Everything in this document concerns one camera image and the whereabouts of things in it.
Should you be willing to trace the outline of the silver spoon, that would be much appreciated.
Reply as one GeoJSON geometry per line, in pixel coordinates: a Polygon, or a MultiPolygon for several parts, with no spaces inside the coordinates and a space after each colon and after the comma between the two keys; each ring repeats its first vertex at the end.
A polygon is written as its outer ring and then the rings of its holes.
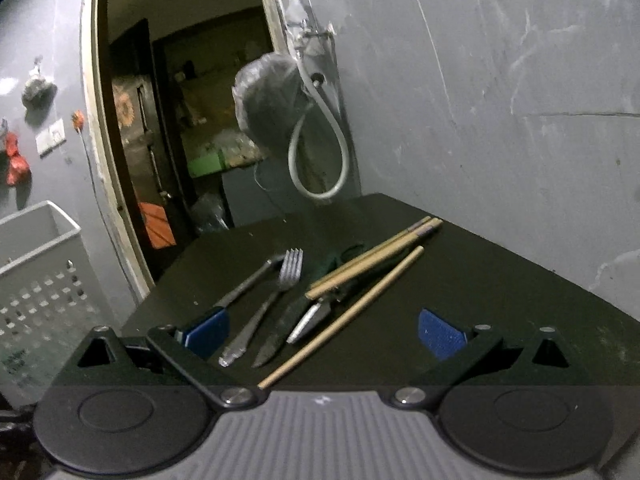
{"type": "Polygon", "coordinates": [[[221,308],[230,307],[236,300],[238,300],[243,294],[245,294],[250,288],[256,285],[261,278],[263,278],[274,266],[281,263],[284,260],[284,255],[274,255],[268,258],[260,268],[254,273],[250,274],[248,278],[242,281],[238,286],[232,289],[231,292],[227,292],[222,298],[220,298],[215,306],[221,308]]]}

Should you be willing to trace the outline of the wooden chopstick purple band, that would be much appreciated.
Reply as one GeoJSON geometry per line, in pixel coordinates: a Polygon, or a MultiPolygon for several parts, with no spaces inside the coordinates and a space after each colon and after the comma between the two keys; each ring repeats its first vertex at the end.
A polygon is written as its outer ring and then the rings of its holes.
{"type": "Polygon", "coordinates": [[[391,256],[398,254],[398,252],[401,252],[408,246],[415,243],[417,240],[420,240],[420,238],[424,237],[427,233],[439,228],[441,225],[442,219],[432,217],[432,220],[427,221],[423,226],[420,226],[420,228],[417,228],[416,230],[410,232],[400,240],[396,240],[395,243],[386,246],[372,256],[361,260],[360,262],[356,263],[354,266],[350,266],[346,270],[344,268],[342,270],[339,270],[333,278],[329,278],[322,285],[319,285],[318,287],[313,289],[308,289],[305,296],[309,300],[320,298],[329,290],[332,290],[335,287],[348,282],[352,278],[356,278],[356,276],[363,274],[363,272],[372,269],[374,266],[377,266],[379,263],[385,261],[391,256]]]}

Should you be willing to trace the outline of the wooden chopstick plain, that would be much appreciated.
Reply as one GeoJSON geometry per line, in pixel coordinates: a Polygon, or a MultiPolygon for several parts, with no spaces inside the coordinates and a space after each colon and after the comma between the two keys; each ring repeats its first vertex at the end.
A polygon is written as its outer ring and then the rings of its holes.
{"type": "Polygon", "coordinates": [[[299,365],[305,362],[306,359],[310,358],[314,352],[317,352],[341,330],[344,330],[344,328],[364,310],[366,310],[372,302],[375,302],[383,292],[386,292],[386,290],[389,289],[390,286],[392,286],[398,278],[400,278],[401,275],[404,274],[410,266],[412,266],[413,263],[422,256],[423,253],[423,246],[414,248],[406,258],[403,258],[401,262],[390,271],[390,273],[387,273],[381,281],[377,282],[325,330],[322,330],[318,336],[315,336],[311,342],[308,342],[304,348],[301,348],[299,352],[295,353],[291,359],[288,359],[264,380],[262,380],[257,385],[257,388],[260,390],[267,390],[277,382],[280,382],[283,377],[290,374],[296,369],[296,367],[299,367],[299,365]]]}

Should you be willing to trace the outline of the silver fork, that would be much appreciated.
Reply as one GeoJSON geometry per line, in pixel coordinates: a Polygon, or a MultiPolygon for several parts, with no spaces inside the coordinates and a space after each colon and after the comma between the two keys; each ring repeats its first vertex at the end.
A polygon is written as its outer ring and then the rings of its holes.
{"type": "Polygon", "coordinates": [[[254,312],[250,320],[244,325],[242,330],[240,330],[230,344],[224,348],[224,351],[218,358],[218,364],[220,366],[229,367],[246,352],[268,310],[280,296],[288,292],[299,282],[303,272],[303,264],[303,249],[292,248],[285,253],[278,279],[274,283],[272,291],[267,299],[254,312]]]}

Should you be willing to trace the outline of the white perforated utensil basket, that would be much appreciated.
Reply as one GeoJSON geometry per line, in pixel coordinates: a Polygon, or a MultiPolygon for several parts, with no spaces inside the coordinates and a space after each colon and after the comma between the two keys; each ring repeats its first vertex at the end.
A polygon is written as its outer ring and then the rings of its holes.
{"type": "Polygon", "coordinates": [[[89,330],[114,326],[81,227],[46,200],[1,219],[1,395],[34,404],[89,330]]]}

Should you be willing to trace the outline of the table knife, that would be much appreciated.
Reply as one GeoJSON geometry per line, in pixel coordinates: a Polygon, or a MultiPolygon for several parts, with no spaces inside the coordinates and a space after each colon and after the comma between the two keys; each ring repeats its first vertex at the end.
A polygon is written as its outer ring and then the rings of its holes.
{"type": "Polygon", "coordinates": [[[268,335],[265,342],[260,347],[256,358],[252,364],[253,368],[258,368],[269,363],[278,353],[286,337],[292,332],[296,323],[309,307],[310,300],[305,296],[299,296],[285,308],[276,325],[268,335]]]}

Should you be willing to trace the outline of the green box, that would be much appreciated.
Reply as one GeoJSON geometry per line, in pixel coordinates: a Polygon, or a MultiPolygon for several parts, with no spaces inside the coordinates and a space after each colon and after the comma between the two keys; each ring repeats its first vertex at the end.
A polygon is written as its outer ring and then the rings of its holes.
{"type": "Polygon", "coordinates": [[[188,162],[188,171],[191,178],[199,178],[216,174],[227,169],[224,154],[221,151],[213,151],[206,155],[198,156],[188,162]]]}

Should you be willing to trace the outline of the red plastic bag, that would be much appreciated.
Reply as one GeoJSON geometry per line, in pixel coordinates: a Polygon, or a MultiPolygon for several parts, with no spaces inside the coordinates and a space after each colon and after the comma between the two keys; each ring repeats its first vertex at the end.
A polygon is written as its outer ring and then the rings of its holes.
{"type": "Polygon", "coordinates": [[[17,186],[30,177],[30,167],[18,148],[18,137],[13,132],[8,132],[4,137],[4,151],[9,165],[6,172],[6,184],[17,186]]]}

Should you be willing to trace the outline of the grey plastic bag hanging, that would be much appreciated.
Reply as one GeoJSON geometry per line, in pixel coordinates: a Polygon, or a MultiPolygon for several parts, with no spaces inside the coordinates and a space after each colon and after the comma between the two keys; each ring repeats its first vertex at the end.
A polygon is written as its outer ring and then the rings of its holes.
{"type": "Polygon", "coordinates": [[[232,98],[240,130],[268,156],[285,158],[309,105],[294,58],[269,52],[248,63],[235,75],[232,98]]]}

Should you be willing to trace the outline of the black handled scissors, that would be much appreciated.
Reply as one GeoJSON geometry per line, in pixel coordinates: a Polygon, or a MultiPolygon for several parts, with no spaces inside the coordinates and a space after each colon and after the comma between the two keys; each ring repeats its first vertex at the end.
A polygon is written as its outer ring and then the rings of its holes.
{"type": "Polygon", "coordinates": [[[332,312],[333,305],[348,295],[358,278],[382,269],[390,260],[404,252],[408,245],[411,242],[405,244],[396,238],[392,242],[376,246],[345,262],[320,282],[313,284],[307,294],[311,305],[288,334],[286,342],[297,344],[305,339],[332,312]]]}

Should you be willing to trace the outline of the white wall switch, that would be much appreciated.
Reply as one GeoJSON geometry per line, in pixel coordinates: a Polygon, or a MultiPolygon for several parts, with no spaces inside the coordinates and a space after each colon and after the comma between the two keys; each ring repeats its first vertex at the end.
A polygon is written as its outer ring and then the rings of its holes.
{"type": "Polygon", "coordinates": [[[64,120],[60,118],[36,135],[37,153],[40,157],[47,156],[47,154],[51,153],[65,142],[66,132],[64,128],[64,120]]]}

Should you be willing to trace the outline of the orange wall plug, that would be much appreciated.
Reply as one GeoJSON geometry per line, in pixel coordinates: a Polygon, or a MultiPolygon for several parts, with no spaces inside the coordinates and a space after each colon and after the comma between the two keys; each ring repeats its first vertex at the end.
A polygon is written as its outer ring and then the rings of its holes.
{"type": "Polygon", "coordinates": [[[76,110],[76,112],[73,112],[73,114],[72,114],[72,123],[73,123],[74,129],[78,133],[81,133],[81,131],[84,130],[85,116],[84,116],[84,114],[82,114],[81,110],[76,110]]]}

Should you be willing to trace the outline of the hanging grey bag on wall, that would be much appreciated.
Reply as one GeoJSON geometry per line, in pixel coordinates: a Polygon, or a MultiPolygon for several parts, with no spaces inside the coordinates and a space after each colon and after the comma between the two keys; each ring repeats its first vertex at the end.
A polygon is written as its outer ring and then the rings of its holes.
{"type": "Polygon", "coordinates": [[[54,83],[43,76],[40,58],[36,58],[34,66],[28,72],[22,92],[22,103],[26,110],[42,107],[49,99],[53,88],[54,83]]]}

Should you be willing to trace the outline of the wall faucet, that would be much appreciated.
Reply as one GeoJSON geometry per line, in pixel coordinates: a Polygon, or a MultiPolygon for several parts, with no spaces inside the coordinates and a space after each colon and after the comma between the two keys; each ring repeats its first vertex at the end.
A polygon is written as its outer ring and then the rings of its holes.
{"type": "Polygon", "coordinates": [[[335,28],[329,24],[325,28],[312,27],[307,21],[285,23],[286,41],[292,55],[322,55],[329,49],[335,37],[335,28]]]}

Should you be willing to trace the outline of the door frame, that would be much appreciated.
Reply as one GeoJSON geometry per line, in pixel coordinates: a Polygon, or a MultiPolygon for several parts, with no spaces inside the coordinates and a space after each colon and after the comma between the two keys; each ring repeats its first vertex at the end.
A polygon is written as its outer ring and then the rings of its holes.
{"type": "Polygon", "coordinates": [[[87,125],[99,206],[134,298],[194,237],[191,212],[235,139],[234,74],[280,50],[274,0],[82,0],[87,125]]]}

